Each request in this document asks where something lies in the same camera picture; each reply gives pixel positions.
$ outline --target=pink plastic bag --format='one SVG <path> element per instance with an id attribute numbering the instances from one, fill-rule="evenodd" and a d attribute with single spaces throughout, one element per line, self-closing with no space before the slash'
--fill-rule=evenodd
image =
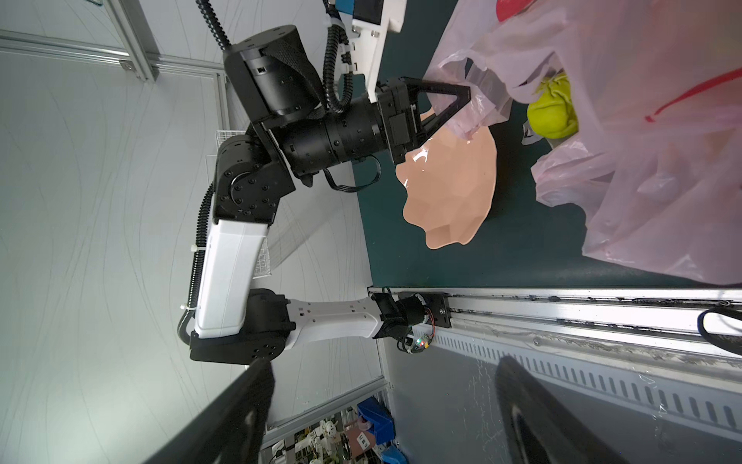
<path id="1" fill-rule="evenodd" d="M 508 120 L 510 114 L 512 99 L 494 72 L 476 60 L 469 73 L 465 71 L 472 45 L 500 24 L 498 6 L 502 9 L 503 4 L 507 2 L 459 0 L 425 73 L 428 80 L 471 87 L 471 102 L 446 124 L 464 139 L 470 139 L 482 126 Z M 453 101 L 447 95 L 431 94 L 429 98 L 436 113 Z"/>
<path id="2" fill-rule="evenodd" d="M 556 58 L 597 153 L 742 125 L 740 18 L 739 0 L 537 0 L 466 53 L 523 102 Z"/>
<path id="3" fill-rule="evenodd" d="M 742 282 L 742 129 L 626 143 L 580 135 L 531 169 L 536 199 L 585 210 L 585 256 L 710 284 Z"/>

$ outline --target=aluminum frame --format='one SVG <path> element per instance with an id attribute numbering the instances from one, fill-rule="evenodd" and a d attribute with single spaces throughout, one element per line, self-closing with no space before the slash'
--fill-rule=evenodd
<path id="1" fill-rule="evenodd" d="M 92 45 L 9 30 L 0 30 L 0 53 L 42 56 L 112 66 L 120 66 L 122 61 L 131 59 L 129 52 L 122 48 Z M 229 110 L 226 99 L 227 79 L 224 67 L 220 63 L 156 55 L 154 53 L 147 53 L 146 57 L 148 64 L 159 72 L 212 78 L 217 102 L 217 124 L 221 130 L 229 128 Z"/>
<path id="2" fill-rule="evenodd" d="M 111 22 L 114 23 L 116 32 L 119 34 L 121 43 L 124 44 L 129 59 L 134 63 L 134 70 L 137 76 L 145 81 L 154 82 L 155 75 L 152 72 L 152 65 L 147 58 L 147 53 L 142 47 L 142 43 L 131 25 L 126 9 L 121 0 L 103 0 L 103 5 Z"/>
<path id="3" fill-rule="evenodd" d="M 521 344 L 549 344 L 560 350 L 742 381 L 742 356 L 706 342 L 697 331 L 697 317 L 705 309 L 719 304 L 739 307 L 742 291 L 738 289 L 416 287 L 391 291 L 446 293 L 453 329 L 471 336 L 519 337 Z M 711 314 L 705 322 L 709 332 L 742 336 L 739 321 Z"/>

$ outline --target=blue bin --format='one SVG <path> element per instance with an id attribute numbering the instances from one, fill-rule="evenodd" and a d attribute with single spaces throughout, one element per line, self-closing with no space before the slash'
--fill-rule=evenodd
<path id="1" fill-rule="evenodd" d="M 381 452 L 381 460 L 389 464 L 407 464 L 407 459 L 394 445 Z"/>
<path id="2" fill-rule="evenodd" d="M 353 8 L 355 7 L 355 0 L 336 0 L 335 8 L 341 13 L 353 14 Z"/>
<path id="3" fill-rule="evenodd" d="M 394 421 L 373 396 L 358 403 L 358 414 L 372 423 L 370 432 L 381 445 L 394 440 Z"/>

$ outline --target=black corrugated cable conduit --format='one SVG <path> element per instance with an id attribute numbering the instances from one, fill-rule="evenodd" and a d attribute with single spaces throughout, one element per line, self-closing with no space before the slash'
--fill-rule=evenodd
<path id="1" fill-rule="evenodd" d="M 188 334 L 188 321 L 196 315 L 195 308 L 198 304 L 198 294 L 201 290 L 201 274 L 203 272 L 203 259 L 206 255 L 206 233 L 209 230 L 209 211 L 211 210 L 211 197 L 214 195 L 214 184 L 206 190 L 206 195 L 201 201 L 196 222 L 196 251 L 193 253 L 193 264 L 191 265 L 191 283 L 188 286 L 188 303 L 183 315 L 178 322 L 178 336 L 183 343 L 190 346 L 191 336 Z"/>
<path id="2" fill-rule="evenodd" d="M 340 13 L 333 4 L 325 4 L 327 14 L 332 19 L 340 21 Z M 345 28 L 338 24 L 331 24 L 327 28 L 327 46 L 325 47 L 324 66 L 322 67 L 322 86 L 325 93 L 325 105 L 334 113 L 344 113 L 353 98 L 353 72 L 343 75 L 343 99 L 338 101 L 335 90 L 335 63 L 338 58 L 340 43 L 348 45 L 348 35 Z M 350 54 L 343 56 L 343 62 L 350 65 Z"/>
<path id="3" fill-rule="evenodd" d="M 222 51 L 229 48 L 229 39 L 227 39 L 227 35 L 224 33 L 224 29 L 222 29 L 222 25 L 219 23 L 217 14 L 214 13 L 214 8 L 211 7 L 209 0 L 196 0 L 196 4 L 198 5 L 198 9 L 201 10 L 201 14 L 206 20 L 206 25 L 209 26 L 211 34 L 213 34 L 214 38 L 217 40 L 219 48 L 221 48 Z"/>

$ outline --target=red object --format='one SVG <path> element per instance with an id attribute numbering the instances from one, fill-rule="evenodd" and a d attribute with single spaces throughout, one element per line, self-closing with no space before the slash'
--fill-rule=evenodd
<path id="1" fill-rule="evenodd" d="M 528 8 L 535 0 L 497 0 L 497 20 L 509 19 Z"/>
<path id="2" fill-rule="evenodd" d="M 674 105 L 677 102 L 681 102 L 685 100 L 686 98 L 693 97 L 694 95 L 698 95 L 701 92 L 707 91 L 710 88 L 714 88 L 717 85 L 721 85 L 725 82 L 729 82 L 734 79 L 738 79 L 742 77 L 742 68 L 735 69 L 733 71 L 730 71 L 728 73 L 722 74 L 721 76 L 716 76 L 713 79 L 709 79 L 705 82 L 702 82 L 695 87 L 693 87 L 691 90 L 687 91 L 683 95 L 680 95 L 678 98 L 672 100 L 671 102 L 666 103 L 665 105 L 662 105 L 660 109 L 654 112 L 652 116 L 657 116 L 661 112 L 663 112 L 665 109 L 667 109 L 669 106 Z M 644 119 L 647 120 L 647 122 L 654 122 L 654 118 L 652 116 L 644 116 Z"/>

